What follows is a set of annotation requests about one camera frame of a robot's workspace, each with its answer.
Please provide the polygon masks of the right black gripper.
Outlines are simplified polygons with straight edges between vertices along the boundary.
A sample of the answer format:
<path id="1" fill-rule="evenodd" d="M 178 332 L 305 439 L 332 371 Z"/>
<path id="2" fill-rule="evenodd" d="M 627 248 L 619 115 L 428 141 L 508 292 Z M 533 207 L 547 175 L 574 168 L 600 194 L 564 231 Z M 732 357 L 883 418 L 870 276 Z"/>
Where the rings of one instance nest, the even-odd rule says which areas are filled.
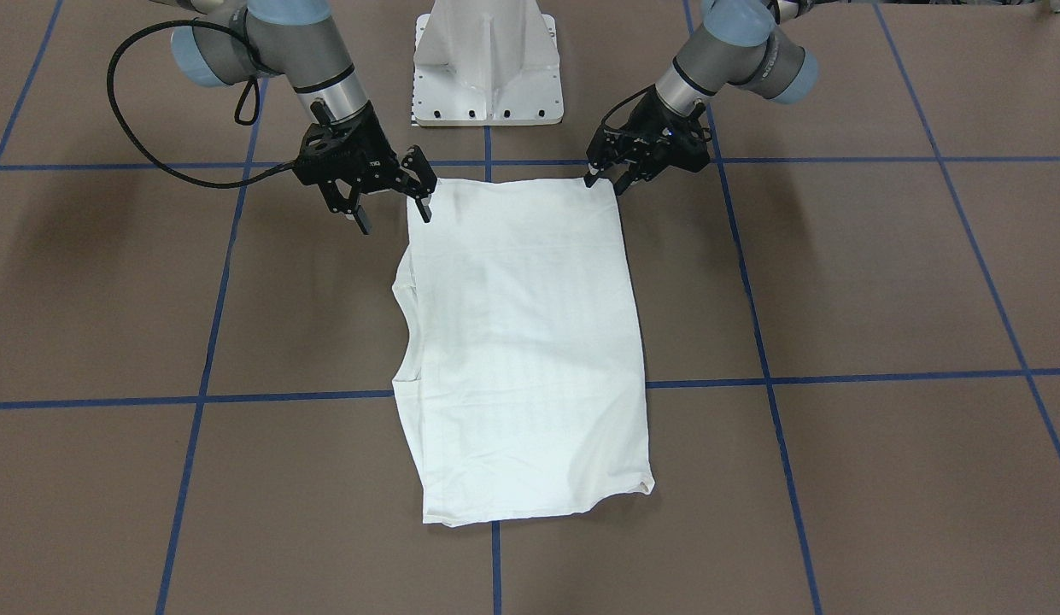
<path id="1" fill-rule="evenodd" d="M 311 102 L 310 110 L 316 121 L 304 133 L 294 173 L 301 184 L 318 186 L 332 213 L 346 214 L 370 235 L 360 195 L 395 190 L 416 203 L 424 223 L 431 222 L 437 175 L 420 145 L 398 161 L 370 102 L 344 120 L 334 121 L 324 101 Z"/>

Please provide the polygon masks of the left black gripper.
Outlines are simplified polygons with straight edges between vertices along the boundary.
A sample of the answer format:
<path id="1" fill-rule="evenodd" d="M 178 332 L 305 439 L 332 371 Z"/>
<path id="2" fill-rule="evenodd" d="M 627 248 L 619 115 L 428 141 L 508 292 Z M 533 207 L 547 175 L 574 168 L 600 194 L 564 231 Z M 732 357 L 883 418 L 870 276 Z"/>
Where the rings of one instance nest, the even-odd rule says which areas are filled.
<path id="1" fill-rule="evenodd" d="M 599 125 L 595 130 L 587 148 L 585 187 L 591 188 L 608 168 L 624 164 L 614 182 L 614 195 L 620 197 L 632 184 L 655 179 L 666 168 L 697 173 L 710 164 L 711 129 L 701 122 L 708 108 L 705 100 L 697 98 L 689 112 L 679 115 L 658 90 L 643 89 L 619 102 L 606 117 L 630 102 L 635 107 L 620 127 Z"/>

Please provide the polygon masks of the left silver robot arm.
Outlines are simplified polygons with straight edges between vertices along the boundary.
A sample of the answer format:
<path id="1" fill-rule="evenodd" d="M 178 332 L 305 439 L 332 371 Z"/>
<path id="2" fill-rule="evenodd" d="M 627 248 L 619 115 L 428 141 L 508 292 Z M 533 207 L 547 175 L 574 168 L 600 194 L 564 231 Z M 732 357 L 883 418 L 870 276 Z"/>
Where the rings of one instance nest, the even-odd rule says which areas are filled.
<path id="1" fill-rule="evenodd" d="M 816 1 L 704 1 L 702 21 L 653 85 L 619 102 L 601 118 L 587 148 L 591 188 L 623 165 L 616 195 L 674 166 L 690 173 L 711 162 L 709 128 L 701 117 L 725 87 L 778 104 L 794 104 L 818 78 L 816 57 L 788 38 L 782 23 L 806 15 Z"/>

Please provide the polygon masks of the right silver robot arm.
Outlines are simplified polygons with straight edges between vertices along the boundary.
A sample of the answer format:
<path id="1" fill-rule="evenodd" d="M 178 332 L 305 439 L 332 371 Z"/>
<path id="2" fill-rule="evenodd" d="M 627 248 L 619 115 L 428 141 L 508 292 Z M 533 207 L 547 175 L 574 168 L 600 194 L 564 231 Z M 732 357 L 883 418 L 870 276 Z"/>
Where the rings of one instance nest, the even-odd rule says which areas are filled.
<path id="1" fill-rule="evenodd" d="M 390 147 L 376 109 L 326 1 L 183 1 L 197 19 L 172 28 L 171 51 L 186 77 L 205 87 L 283 75 L 310 128 L 287 164 L 321 190 L 328 210 L 369 233 L 363 195 L 392 190 L 431 219 L 437 187 L 425 153 Z"/>

